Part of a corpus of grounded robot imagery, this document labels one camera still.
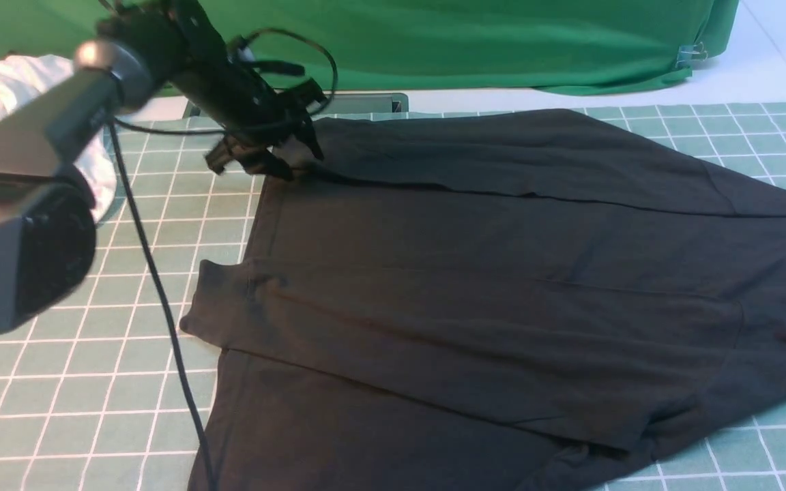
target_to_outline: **green backdrop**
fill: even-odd
[[[537,87],[593,94],[676,84],[680,46],[727,47],[738,0],[201,0],[226,40],[265,26],[327,47],[345,90]],[[71,57],[106,16],[96,0],[0,0],[0,58]],[[256,52],[302,62],[328,86],[324,60],[296,41]]]

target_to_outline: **green grid mat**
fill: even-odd
[[[580,111],[786,188],[786,103]],[[210,128],[213,122],[153,126]],[[207,170],[203,152],[215,142],[215,136],[122,134],[175,314],[188,307],[201,258],[239,261],[259,198],[261,178]],[[0,491],[185,488],[197,440],[162,310],[124,209],[118,196],[100,227],[96,263],[85,283],[62,304],[0,336]],[[181,343],[196,403],[207,417],[218,351],[183,333]],[[786,404],[599,489],[786,491]]]

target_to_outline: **black wire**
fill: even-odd
[[[156,262],[154,256],[150,252],[150,244],[147,242],[147,234],[144,232],[144,226],[141,226],[141,218],[138,215],[138,206],[135,205],[135,197],[132,194],[132,186],[129,185],[129,176],[126,171],[126,165],[123,164],[123,153],[121,146],[119,146],[119,137],[117,136],[117,128],[112,122],[107,123],[108,130],[111,134],[111,142],[115,148],[115,157],[117,160],[117,170],[121,175],[123,181],[123,190],[126,193],[126,201],[129,204],[129,211],[132,212],[132,218],[135,223],[135,230],[138,233],[138,240],[141,242],[141,249],[144,252],[144,259],[147,261],[147,269],[150,270],[150,277],[154,280],[156,292],[160,296],[160,303],[162,304],[162,311],[166,316],[166,323],[169,326],[169,337],[172,343],[172,357],[175,358],[175,365],[177,366],[177,375],[181,379],[181,389],[184,391],[184,399],[187,401],[187,407],[190,409],[190,416],[193,417],[193,425],[196,426],[196,435],[199,436],[199,453],[202,454],[203,463],[205,463],[205,475],[208,478],[208,491],[216,491],[216,479],[212,467],[212,454],[208,447],[208,439],[205,438],[205,430],[202,426],[202,419],[199,417],[199,410],[196,408],[196,401],[193,399],[193,393],[190,391],[190,382],[187,380],[187,370],[184,369],[184,357],[181,354],[181,343],[177,339],[177,330],[175,330],[175,317],[172,315],[172,309],[169,305],[169,300],[166,298],[166,292],[162,287],[162,280],[160,280],[159,271],[156,270]]]
[[[111,3],[108,3],[108,0],[99,0],[99,4],[105,7],[105,10],[107,10],[107,12],[116,12],[115,8],[111,6]]]
[[[327,97],[318,108],[314,109],[314,111],[309,112],[306,117],[314,117],[316,115],[321,114],[330,104],[333,102],[333,99],[336,99],[336,93],[338,92],[338,65],[336,64],[336,59],[333,58],[333,55],[328,52],[323,46],[315,41],[309,40],[308,38],[296,34],[292,31],[287,31],[287,29],[280,29],[277,27],[266,27],[264,29],[259,29],[247,35],[246,41],[247,44],[250,45],[253,41],[257,40],[260,36],[264,34],[280,34],[281,36],[287,36],[288,38],[293,38],[294,40],[300,41],[303,44],[307,44],[309,47],[314,48],[317,52],[321,53],[327,61],[330,62],[330,69],[333,72],[333,80],[332,86],[330,87],[330,96]],[[268,130],[277,130],[278,128],[287,127],[288,125],[292,125],[299,121],[286,119],[283,121],[275,121],[272,123],[265,123],[265,124],[256,124],[256,125],[247,125],[247,127],[242,128],[228,128],[225,130],[221,128],[220,130],[154,130],[153,128],[146,128],[143,125],[134,125],[130,124],[125,121],[121,121],[115,119],[115,122],[120,125],[121,127],[125,128],[126,130],[138,131],[140,133],[149,133],[149,134],[168,134],[168,136],[198,136],[199,134],[231,134],[236,132],[253,132],[253,131],[268,131]]]

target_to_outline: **white fabric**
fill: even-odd
[[[0,121],[69,75],[72,75],[72,62],[58,56],[9,56],[0,60]],[[98,223],[111,207],[117,188],[115,168],[102,143],[101,132],[74,165],[84,174],[96,197],[93,219]]]

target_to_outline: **robotic arm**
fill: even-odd
[[[267,149],[296,137],[322,158],[308,107],[327,98],[314,80],[273,90],[230,46],[197,0],[118,5],[78,47],[76,72],[0,122],[0,333],[9,332],[71,293],[96,252],[93,194],[72,165],[118,113],[144,106],[170,80],[226,130],[206,155],[222,172],[244,170],[292,178]],[[266,70],[304,74],[298,65]]]

